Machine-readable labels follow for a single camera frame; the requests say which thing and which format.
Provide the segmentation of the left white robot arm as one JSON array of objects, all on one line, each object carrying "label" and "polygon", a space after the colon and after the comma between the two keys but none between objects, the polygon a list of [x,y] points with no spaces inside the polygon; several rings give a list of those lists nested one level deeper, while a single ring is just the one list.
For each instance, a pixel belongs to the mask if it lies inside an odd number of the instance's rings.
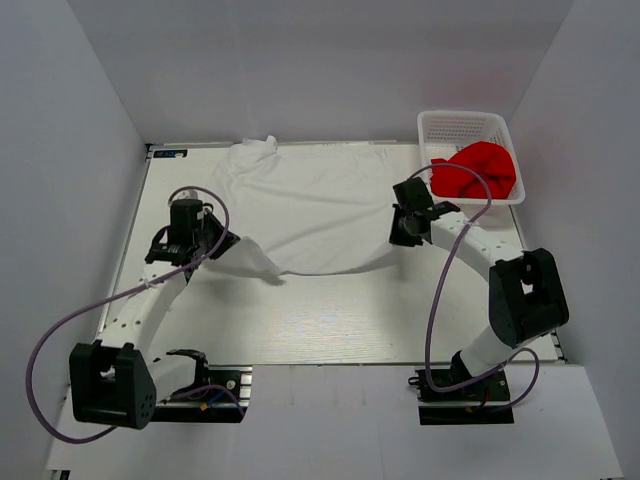
[{"label": "left white robot arm", "polygon": [[211,387],[204,353],[174,348],[150,351],[169,308],[200,265],[238,243],[216,219],[211,205],[180,199],[168,226],[156,233],[144,259],[138,291],[90,343],[69,357],[71,399],[79,422],[142,429],[158,403],[173,396],[199,399]]}]

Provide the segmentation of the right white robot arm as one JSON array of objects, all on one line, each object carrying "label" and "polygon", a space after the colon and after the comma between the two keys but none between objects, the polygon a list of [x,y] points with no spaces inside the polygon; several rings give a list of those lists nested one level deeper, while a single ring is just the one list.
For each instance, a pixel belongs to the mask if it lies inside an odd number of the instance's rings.
[{"label": "right white robot arm", "polygon": [[393,191],[396,203],[389,242],[403,247],[427,243],[448,252],[429,313],[426,360],[430,359],[437,304],[453,260],[461,260],[488,284],[489,326],[452,357],[451,384],[436,388],[475,398],[486,389],[487,376],[520,349],[568,322],[569,308],[556,261],[544,248],[525,251],[504,243],[450,202],[434,202],[420,178],[396,184]]}]

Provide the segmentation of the red t-shirt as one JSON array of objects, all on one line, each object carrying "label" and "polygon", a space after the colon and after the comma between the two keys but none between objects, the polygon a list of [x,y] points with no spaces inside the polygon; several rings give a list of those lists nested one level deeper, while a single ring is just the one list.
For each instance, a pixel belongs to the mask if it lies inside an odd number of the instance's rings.
[{"label": "red t-shirt", "polygon": [[486,190],[474,171],[487,184],[493,200],[505,200],[517,175],[510,153],[486,141],[473,143],[449,160],[434,158],[430,178],[433,193],[440,197],[486,199]]}]

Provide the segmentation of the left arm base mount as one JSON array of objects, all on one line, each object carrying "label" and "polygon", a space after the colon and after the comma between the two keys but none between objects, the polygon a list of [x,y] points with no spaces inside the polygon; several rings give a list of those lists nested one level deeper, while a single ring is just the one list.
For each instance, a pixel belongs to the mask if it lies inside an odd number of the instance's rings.
[{"label": "left arm base mount", "polygon": [[203,380],[159,402],[151,421],[181,424],[238,424],[248,412],[252,366],[209,366]]}]

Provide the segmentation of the white t-shirt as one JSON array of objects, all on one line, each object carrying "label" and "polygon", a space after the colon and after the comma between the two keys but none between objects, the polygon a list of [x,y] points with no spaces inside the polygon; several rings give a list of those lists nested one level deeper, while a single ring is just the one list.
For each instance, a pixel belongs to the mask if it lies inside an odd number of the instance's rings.
[{"label": "white t-shirt", "polygon": [[234,145],[206,187],[240,240],[205,267],[268,282],[387,268],[399,257],[389,242],[393,186],[418,164],[407,145]]}]

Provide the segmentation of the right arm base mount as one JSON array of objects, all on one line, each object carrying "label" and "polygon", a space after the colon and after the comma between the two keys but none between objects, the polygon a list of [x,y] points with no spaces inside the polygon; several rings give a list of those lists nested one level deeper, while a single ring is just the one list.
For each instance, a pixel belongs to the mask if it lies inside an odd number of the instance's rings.
[{"label": "right arm base mount", "polygon": [[508,404],[511,395],[503,371],[477,384],[452,392],[434,391],[424,369],[416,370],[408,381],[417,394],[421,426],[508,425],[514,415]]}]

